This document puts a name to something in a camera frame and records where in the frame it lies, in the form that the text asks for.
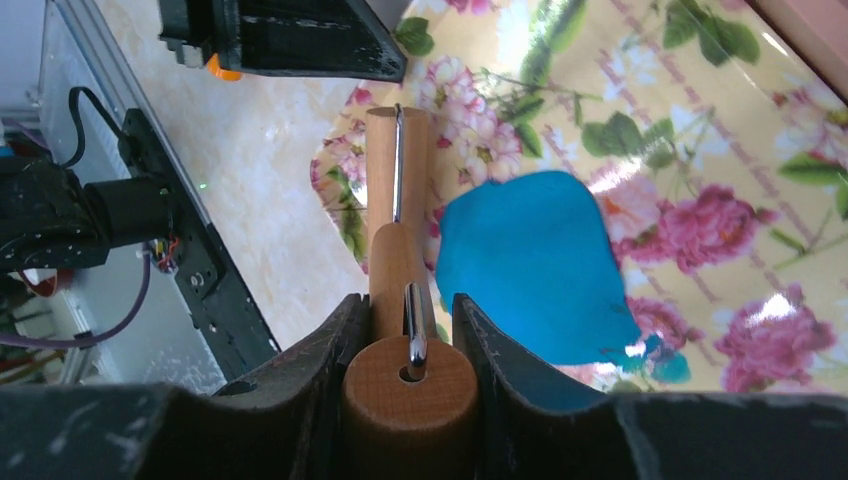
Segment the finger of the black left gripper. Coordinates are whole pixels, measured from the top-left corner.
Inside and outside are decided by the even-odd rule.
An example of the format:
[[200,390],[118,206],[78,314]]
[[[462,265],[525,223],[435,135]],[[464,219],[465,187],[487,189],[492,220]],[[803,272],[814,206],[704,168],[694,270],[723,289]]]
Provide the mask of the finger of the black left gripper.
[[362,0],[159,0],[178,63],[264,77],[400,82],[408,59]]

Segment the blue dough piece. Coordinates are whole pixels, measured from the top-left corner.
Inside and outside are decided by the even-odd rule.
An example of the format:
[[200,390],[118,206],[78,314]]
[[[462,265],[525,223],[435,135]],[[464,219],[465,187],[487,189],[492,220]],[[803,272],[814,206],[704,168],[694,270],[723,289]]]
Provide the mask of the blue dough piece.
[[451,315],[469,297],[539,360],[512,385],[539,408],[578,410],[600,393],[562,373],[606,364],[660,383],[691,377],[685,357],[637,324],[600,209],[563,171],[487,181],[450,201],[435,279]]

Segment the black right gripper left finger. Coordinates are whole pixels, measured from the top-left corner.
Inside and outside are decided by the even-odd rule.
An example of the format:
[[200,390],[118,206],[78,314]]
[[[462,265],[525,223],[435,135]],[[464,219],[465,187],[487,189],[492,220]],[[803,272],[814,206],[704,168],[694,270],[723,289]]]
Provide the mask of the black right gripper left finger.
[[341,385],[365,295],[213,395],[167,384],[5,386],[5,479],[342,479]]

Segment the wooden double-ended roller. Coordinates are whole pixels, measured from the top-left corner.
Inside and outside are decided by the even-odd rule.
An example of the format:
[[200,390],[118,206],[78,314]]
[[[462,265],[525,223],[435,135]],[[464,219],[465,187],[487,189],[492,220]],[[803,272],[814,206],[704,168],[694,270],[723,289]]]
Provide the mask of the wooden double-ended roller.
[[368,110],[371,343],[342,383],[341,427],[358,479],[470,479],[479,390],[466,356],[436,332],[420,223],[429,117]]

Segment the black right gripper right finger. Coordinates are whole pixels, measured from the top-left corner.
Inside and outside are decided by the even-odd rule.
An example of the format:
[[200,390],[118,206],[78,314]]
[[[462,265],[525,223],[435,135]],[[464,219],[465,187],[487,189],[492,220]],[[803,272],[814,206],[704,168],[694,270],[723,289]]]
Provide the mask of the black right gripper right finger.
[[605,394],[500,331],[467,295],[455,346],[481,392],[480,479],[843,479],[847,401],[830,395]]

